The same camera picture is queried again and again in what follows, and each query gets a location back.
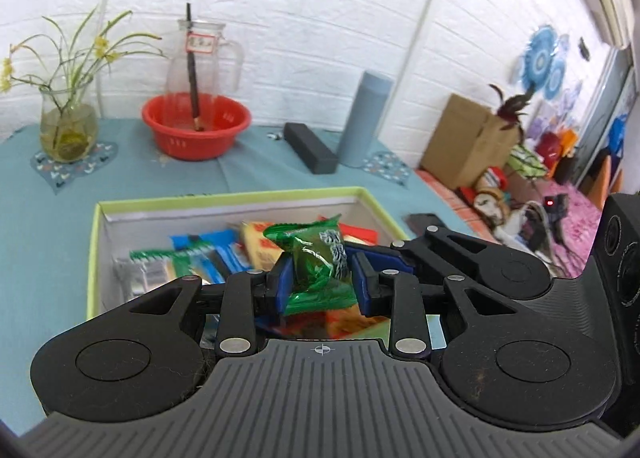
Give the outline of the green plum candy packet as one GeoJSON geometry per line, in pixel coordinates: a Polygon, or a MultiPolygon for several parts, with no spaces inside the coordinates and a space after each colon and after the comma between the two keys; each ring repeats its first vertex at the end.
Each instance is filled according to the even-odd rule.
{"type": "Polygon", "coordinates": [[[348,309],[356,304],[340,218],[273,224],[264,230],[264,236],[293,260],[294,283],[285,315],[348,309]]]}

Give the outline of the red egg roll bag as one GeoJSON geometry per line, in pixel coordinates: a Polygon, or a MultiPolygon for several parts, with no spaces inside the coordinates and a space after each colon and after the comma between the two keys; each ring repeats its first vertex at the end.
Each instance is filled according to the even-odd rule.
{"type": "Polygon", "coordinates": [[[344,223],[340,215],[334,215],[332,218],[319,215],[316,223],[320,227],[321,237],[324,241],[335,241],[336,243],[350,241],[367,246],[374,246],[378,243],[376,230],[344,223]]]}

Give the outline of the smartphone with pink case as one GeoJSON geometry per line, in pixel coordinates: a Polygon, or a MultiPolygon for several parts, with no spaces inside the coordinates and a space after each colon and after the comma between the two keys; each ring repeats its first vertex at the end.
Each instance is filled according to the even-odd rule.
{"type": "Polygon", "coordinates": [[[404,221],[416,236],[423,236],[430,227],[437,227],[438,229],[441,227],[446,229],[447,227],[445,222],[434,213],[412,213],[411,215],[406,215],[404,221]]]}

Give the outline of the green cracker packet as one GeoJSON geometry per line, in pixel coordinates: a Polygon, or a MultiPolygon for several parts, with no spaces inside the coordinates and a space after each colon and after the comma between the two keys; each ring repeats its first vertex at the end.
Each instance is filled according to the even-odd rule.
{"type": "Polygon", "coordinates": [[[114,270],[127,300],[163,286],[174,279],[195,275],[204,285],[220,285],[224,276],[209,259],[209,247],[197,249],[149,249],[130,251],[114,260],[114,270]]]}

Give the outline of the green cardboard snack box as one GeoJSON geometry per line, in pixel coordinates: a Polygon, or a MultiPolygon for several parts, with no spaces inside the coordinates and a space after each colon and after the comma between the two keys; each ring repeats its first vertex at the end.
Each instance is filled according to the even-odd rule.
{"type": "Polygon", "coordinates": [[[243,222],[307,223],[339,215],[378,232],[383,246],[409,233],[374,196],[358,186],[102,201],[93,215],[88,260],[87,319],[132,297],[115,261],[138,249],[167,249],[170,237],[223,230],[243,222]]]}

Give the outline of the black rectangular case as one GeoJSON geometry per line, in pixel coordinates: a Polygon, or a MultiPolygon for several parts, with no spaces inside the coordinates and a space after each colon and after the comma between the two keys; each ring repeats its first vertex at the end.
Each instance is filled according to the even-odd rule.
{"type": "Polygon", "coordinates": [[[312,174],[332,174],[337,171],[336,155],[303,123],[287,122],[283,137],[312,174]]]}

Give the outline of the blue snack packet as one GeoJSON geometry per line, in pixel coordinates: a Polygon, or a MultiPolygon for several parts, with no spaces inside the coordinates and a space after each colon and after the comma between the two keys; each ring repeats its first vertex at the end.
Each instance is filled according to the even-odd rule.
{"type": "Polygon", "coordinates": [[[175,250],[189,254],[206,283],[223,284],[231,274],[253,270],[235,230],[174,235],[170,239],[175,250]]]}

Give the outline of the white power strip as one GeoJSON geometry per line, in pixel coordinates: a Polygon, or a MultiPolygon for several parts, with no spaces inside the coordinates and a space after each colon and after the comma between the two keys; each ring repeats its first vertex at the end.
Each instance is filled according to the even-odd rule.
{"type": "Polygon", "coordinates": [[[526,241],[521,237],[523,220],[519,215],[512,215],[503,225],[496,226],[492,231],[497,241],[501,244],[515,248],[524,248],[526,241]]]}

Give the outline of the doll figurine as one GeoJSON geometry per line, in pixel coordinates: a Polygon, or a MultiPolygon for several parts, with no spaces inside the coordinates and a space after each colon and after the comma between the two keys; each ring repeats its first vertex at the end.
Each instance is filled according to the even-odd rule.
{"type": "Polygon", "coordinates": [[[500,168],[487,168],[474,184],[474,192],[473,208],[492,229],[509,220],[506,176],[500,168]]]}

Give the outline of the grey-blue thermos bottle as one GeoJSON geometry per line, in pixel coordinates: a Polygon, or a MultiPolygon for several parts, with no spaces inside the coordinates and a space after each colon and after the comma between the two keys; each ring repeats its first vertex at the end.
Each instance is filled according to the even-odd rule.
{"type": "Polygon", "coordinates": [[[393,79],[382,74],[370,70],[362,74],[337,148],[337,159],[341,165],[362,166],[393,86],[393,79]]]}

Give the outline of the brown cardboard box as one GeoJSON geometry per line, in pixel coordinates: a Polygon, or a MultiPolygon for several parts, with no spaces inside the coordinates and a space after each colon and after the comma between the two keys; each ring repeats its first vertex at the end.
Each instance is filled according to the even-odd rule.
{"type": "Polygon", "coordinates": [[[452,93],[420,161],[448,189],[471,187],[489,167],[502,168],[520,140],[518,128],[487,107],[452,93]]]}

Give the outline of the teal tablecloth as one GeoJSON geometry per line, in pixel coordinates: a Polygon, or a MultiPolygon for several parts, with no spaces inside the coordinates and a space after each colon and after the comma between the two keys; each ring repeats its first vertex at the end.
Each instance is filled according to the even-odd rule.
{"type": "Polygon", "coordinates": [[[29,367],[38,348],[86,318],[88,254],[100,201],[361,186],[397,223],[431,212],[451,230],[470,228],[420,178],[388,183],[359,169],[313,175],[276,126],[251,126],[214,160],[185,163],[157,151],[141,120],[106,119],[100,137],[118,146],[111,163],[55,193],[30,166],[39,130],[1,145],[1,419],[23,434],[43,418],[29,367]]]}

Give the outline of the red plastic basin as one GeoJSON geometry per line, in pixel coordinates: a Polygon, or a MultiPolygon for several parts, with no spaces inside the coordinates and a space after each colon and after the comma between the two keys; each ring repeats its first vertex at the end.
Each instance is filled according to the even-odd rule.
{"type": "Polygon", "coordinates": [[[186,161],[224,155],[252,121],[250,111],[227,96],[198,93],[196,111],[198,117],[189,92],[165,93],[143,105],[142,120],[160,152],[186,161]]]}

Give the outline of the glass vase with flowers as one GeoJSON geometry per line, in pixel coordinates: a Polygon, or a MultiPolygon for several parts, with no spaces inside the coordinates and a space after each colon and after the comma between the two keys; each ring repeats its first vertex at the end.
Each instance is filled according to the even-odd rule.
{"type": "Polygon", "coordinates": [[[30,87],[41,96],[39,140],[44,154],[57,163],[75,163],[96,145],[99,118],[90,92],[102,70],[136,55],[161,58],[161,36],[132,32],[117,37],[114,30],[130,18],[119,13],[94,34],[89,33],[96,10],[91,10],[66,34],[54,18],[43,21],[50,32],[32,34],[16,44],[1,61],[1,91],[30,87]]]}

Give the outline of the blue paper fan decoration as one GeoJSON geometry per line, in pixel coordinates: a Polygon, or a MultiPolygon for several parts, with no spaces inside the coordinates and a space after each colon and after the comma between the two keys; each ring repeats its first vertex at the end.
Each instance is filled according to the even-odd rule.
{"type": "Polygon", "coordinates": [[[554,101],[563,89],[568,52],[570,36],[560,35],[551,25],[540,26],[530,36],[522,56],[523,89],[534,89],[544,100],[554,101]]]}

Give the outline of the clear glass pitcher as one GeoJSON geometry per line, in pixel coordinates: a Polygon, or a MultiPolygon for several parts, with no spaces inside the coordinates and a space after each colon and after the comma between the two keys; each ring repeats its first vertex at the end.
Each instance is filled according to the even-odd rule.
{"type": "Polygon", "coordinates": [[[199,93],[228,96],[239,89],[244,49],[224,36],[227,24],[217,21],[178,21],[172,38],[174,52],[166,78],[167,93],[190,93],[189,67],[195,68],[199,93]]]}

